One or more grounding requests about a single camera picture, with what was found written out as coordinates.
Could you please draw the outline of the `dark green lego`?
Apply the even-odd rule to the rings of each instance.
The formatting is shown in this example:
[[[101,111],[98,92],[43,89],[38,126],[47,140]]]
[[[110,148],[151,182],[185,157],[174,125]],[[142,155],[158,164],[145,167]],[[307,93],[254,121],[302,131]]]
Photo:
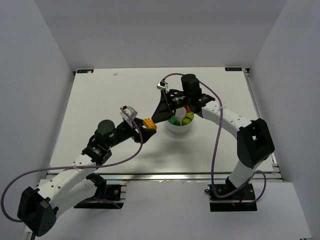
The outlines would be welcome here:
[[[172,117],[171,119],[168,120],[168,122],[172,125],[175,125],[175,126],[179,126],[179,122],[174,118]]]

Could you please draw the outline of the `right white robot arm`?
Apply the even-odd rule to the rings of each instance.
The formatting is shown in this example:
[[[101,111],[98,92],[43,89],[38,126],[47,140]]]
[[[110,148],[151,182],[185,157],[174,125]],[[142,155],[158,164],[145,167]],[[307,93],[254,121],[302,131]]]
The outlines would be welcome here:
[[[157,83],[160,101],[151,119],[154,123],[168,121],[178,109],[188,106],[192,113],[218,125],[217,134],[226,130],[236,139],[238,162],[225,181],[226,198],[248,184],[257,167],[274,151],[275,146],[265,120],[251,120],[224,108],[221,99],[213,91],[203,93],[204,83],[194,74],[181,75],[182,90],[169,89],[163,78]]]

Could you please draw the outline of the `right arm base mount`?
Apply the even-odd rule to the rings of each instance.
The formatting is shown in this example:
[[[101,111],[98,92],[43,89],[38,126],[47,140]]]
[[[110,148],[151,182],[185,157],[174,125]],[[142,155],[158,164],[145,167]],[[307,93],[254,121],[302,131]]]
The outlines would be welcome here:
[[[211,212],[257,212],[257,204],[251,203],[256,199],[253,185],[249,183],[243,189],[226,198],[218,198],[209,184],[204,190],[209,196]]]

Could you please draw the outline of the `red rectangular lego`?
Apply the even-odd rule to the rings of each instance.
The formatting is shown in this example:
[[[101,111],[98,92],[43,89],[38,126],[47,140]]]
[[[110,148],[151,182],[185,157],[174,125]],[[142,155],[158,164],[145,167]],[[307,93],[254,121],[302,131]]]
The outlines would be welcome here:
[[[187,105],[186,105],[184,108],[185,108],[185,110],[186,110],[187,113],[190,113],[190,112],[191,112],[190,108],[189,108]]]

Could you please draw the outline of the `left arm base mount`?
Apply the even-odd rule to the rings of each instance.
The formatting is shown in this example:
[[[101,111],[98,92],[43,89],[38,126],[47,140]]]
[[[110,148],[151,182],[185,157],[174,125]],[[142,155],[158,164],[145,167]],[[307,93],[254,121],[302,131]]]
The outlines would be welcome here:
[[[76,204],[74,209],[116,210],[123,207],[126,185],[108,182],[96,173],[88,175],[85,180],[93,184],[93,194]]]

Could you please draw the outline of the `lime green lego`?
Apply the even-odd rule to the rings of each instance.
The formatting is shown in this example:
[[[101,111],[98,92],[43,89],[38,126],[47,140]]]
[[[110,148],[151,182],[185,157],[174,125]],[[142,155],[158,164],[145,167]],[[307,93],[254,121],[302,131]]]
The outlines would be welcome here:
[[[191,112],[188,112],[188,113],[186,113],[185,117],[189,118],[192,121],[194,119],[195,115]]]
[[[190,124],[191,122],[192,122],[192,120],[190,118],[185,117],[184,119],[181,120],[181,125],[186,126],[186,125]]]

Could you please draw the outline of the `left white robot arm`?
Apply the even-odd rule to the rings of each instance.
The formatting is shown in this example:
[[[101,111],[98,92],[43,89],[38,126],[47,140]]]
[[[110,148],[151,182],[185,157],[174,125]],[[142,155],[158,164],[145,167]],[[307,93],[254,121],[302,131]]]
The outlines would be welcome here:
[[[156,129],[149,118],[123,120],[118,126],[108,119],[101,121],[71,169],[63,170],[36,189],[28,187],[22,192],[17,217],[35,236],[41,237],[68,209],[84,200],[100,201],[108,194],[107,184],[96,170],[112,156],[111,148],[128,139],[144,144]]]

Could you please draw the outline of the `orange yellow lego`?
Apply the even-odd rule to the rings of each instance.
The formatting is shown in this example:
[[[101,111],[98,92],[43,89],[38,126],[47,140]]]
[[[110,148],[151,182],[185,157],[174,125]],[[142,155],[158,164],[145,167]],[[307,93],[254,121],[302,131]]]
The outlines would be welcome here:
[[[142,121],[142,124],[144,125],[145,128],[150,129],[150,130],[156,130],[157,126],[156,124],[152,121],[151,118],[145,118]]]

